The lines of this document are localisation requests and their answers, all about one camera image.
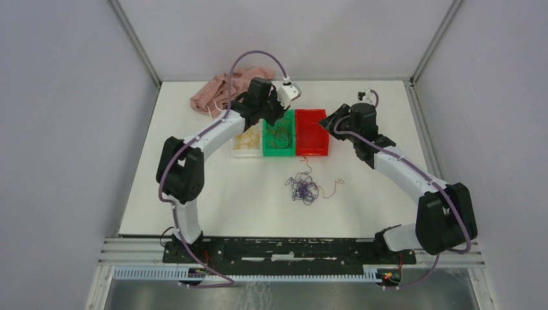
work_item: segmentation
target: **pink cloth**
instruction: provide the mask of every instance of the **pink cloth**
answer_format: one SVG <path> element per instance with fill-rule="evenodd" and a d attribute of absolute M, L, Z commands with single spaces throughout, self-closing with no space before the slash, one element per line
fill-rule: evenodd
<path fill-rule="evenodd" d="M 253 78 L 273 79 L 275 75 L 274 70 L 263 67 L 253 67 L 249 70 L 236 69 L 231 79 L 231 99 L 234 100 L 239 94 L 248 91 L 249 83 Z M 205 84 L 197 94 L 190 98 L 192 109 L 205 115 L 209 115 L 209 111 L 211 111 L 211 116 L 214 118 L 219 116 L 221 111 L 215 107 L 215 103 L 219 109 L 226 109 L 228 104 L 227 79 L 228 74 L 217 74 L 208 84 Z"/>

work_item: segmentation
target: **tangled purple string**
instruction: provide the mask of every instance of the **tangled purple string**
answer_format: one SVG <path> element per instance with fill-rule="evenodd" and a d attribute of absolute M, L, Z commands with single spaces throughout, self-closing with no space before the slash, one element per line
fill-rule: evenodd
<path fill-rule="evenodd" d="M 318 198 L 318 186 L 308 175 L 309 172 L 299 172 L 293 178 L 286 181 L 286 186 L 291 185 L 293 201 L 302 200 L 305 205 L 311 205 Z"/>

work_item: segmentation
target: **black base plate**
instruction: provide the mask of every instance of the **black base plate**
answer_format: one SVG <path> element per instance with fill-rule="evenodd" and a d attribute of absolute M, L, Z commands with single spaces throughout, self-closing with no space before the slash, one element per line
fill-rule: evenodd
<path fill-rule="evenodd" d="M 237 238 L 200 237 L 191 245 L 197 257 L 206 262 L 206 252 L 215 270 L 232 275 L 322 275 L 363 274 L 363 265 L 416 264 L 415 252 L 384 251 L 370 239 L 355 238 Z M 277 260 L 272 255 L 292 254 L 313 260 Z M 242 260 L 263 259 L 262 261 Z M 181 241 L 172 236 L 165 244 L 162 262 L 191 264 Z"/>

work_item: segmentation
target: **gray wall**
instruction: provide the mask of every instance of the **gray wall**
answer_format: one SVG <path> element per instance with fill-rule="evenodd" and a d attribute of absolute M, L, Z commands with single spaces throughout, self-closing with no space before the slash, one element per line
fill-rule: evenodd
<path fill-rule="evenodd" d="M 155 89 L 105 0 L 0 2 L 0 309 L 82 309 Z"/>
<path fill-rule="evenodd" d="M 418 84 L 443 170 L 472 191 L 501 309 L 546 307 L 547 29 L 548 1 L 466 1 Z"/>
<path fill-rule="evenodd" d="M 292 78 L 408 77 L 451 0 L 120 0 L 158 75 L 211 79 L 247 50 Z M 275 65 L 250 56 L 242 65 Z"/>

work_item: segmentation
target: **white table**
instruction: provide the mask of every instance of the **white table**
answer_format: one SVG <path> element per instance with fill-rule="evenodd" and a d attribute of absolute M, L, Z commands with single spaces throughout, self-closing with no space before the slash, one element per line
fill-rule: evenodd
<path fill-rule="evenodd" d="M 155 180 L 164 141 L 182 138 L 211 122 L 190 108 L 189 98 L 205 82 L 162 85 L 120 227 L 121 235 L 158 235 L 173 225 L 170 205 L 158 200 Z M 375 89 L 379 132 L 394 140 L 422 167 L 425 158 L 402 81 L 298 81 L 302 96 L 294 109 L 326 109 L 357 102 L 357 92 Z M 367 238 L 396 224 L 415 222 L 417 207 L 387 177 L 358 160 L 349 141 L 330 138 L 327 157 L 310 157 L 314 181 L 327 194 L 337 178 L 337 192 L 312 205 L 292 201 L 284 186 L 306 171 L 300 157 L 232 158 L 229 144 L 205 163 L 205 186 L 198 198 L 200 225 L 209 236 L 278 236 Z"/>

